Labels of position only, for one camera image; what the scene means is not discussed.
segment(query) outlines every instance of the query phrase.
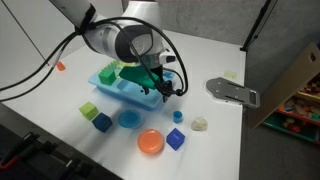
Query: white wall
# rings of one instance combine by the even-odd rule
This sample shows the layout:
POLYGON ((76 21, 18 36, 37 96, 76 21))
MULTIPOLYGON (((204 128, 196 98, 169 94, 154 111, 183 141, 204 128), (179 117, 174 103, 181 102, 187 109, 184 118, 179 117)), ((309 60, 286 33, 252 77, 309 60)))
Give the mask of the white wall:
MULTIPOLYGON (((4 1, 44 57, 47 57, 61 40, 74 31, 69 20, 49 0, 4 1)), ((119 16, 123 13, 121 0, 89 1, 106 17, 119 16)), ((85 43, 78 37, 70 43, 64 56, 83 46, 85 43)))
POLYGON ((0 87, 33 72, 43 59, 0 3, 0 87))

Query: orange bowl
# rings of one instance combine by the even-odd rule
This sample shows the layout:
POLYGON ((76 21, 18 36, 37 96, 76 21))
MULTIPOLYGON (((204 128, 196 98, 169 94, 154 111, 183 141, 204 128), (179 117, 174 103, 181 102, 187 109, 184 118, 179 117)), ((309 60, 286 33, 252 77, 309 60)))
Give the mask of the orange bowl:
POLYGON ((163 147, 163 138, 161 133, 155 129, 144 130, 138 137, 138 146, 144 153, 158 153, 163 147))

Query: white table surface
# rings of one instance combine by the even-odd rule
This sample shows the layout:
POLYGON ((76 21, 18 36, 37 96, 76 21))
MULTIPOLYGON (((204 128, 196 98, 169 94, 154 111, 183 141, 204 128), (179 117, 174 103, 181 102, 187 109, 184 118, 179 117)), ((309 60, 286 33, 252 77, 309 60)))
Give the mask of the white table surface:
MULTIPOLYGON (((190 87, 185 96, 172 96, 155 111, 121 102, 89 84, 89 76, 111 59, 87 47, 62 60, 66 71, 54 70, 34 92, 4 104, 124 179, 238 179, 242 106, 213 100, 205 90, 205 82, 233 72, 236 77, 232 80, 243 85, 245 53, 237 45, 165 33, 185 62, 190 87), (113 126, 106 133, 96 130, 79 112, 78 108, 87 101, 112 118, 113 126), (127 108, 141 113, 145 121, 141 128, 131 130, 118 125, 118 115, 127 108), (181 124, 173 123, 175 110, 184 114, 181 124), (206 131, 191 130, 191 122, 198 116, 208 121, 206 131), (139 150, 137 137, 147 128, 159 130, 164 138, 177 128, 186 139, 177 151, 165 143, 161 153, 146 155, 139 150)), ((172 65, 181 72, 177 63, 172 65)), ((30 82, 2 92, 0 98, 25 91, 47 71, 48 68, 30 82)))

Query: blue hexagonal block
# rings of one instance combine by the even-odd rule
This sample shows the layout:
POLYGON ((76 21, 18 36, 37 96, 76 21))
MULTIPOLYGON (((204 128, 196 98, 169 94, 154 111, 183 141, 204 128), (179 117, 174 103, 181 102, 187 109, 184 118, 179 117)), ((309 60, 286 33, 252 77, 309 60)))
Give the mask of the blue hexagonal block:
POLYGON ((95 128, 97 128, 98 130, 104 133, 112 125, 111 118, 103 113, 100 113, 97 117, 95 117, 92 123, 95 128))
POLYGON ((174 128, 167 136, 167 143, 176 151, 184 142, 185 136, 174 128))

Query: light blue plastic tray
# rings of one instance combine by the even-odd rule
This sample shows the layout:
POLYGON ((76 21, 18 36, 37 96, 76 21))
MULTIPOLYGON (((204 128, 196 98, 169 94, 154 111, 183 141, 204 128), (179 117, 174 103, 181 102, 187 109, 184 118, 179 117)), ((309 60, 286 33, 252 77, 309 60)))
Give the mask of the light blue plastic tray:
MULTIPOLYGON (((149 94, 145 95, 144 92, 141 92, 142 87, 127 81, 125 79, 118 78, 112 86, 107 86, 100 83, 99 80, 100 70, 94 73, 89 78, 89 83, 94 84, 97 88, 105 94, 113 96, 121 101, 133 104, 135 106, 141 107, 148 111, 153 111, 162 101, 162 95, 157 90, 150 89, 149 94)), ((164 80, 172 80, 174 73, 169 71, 163 72, 164 80)))

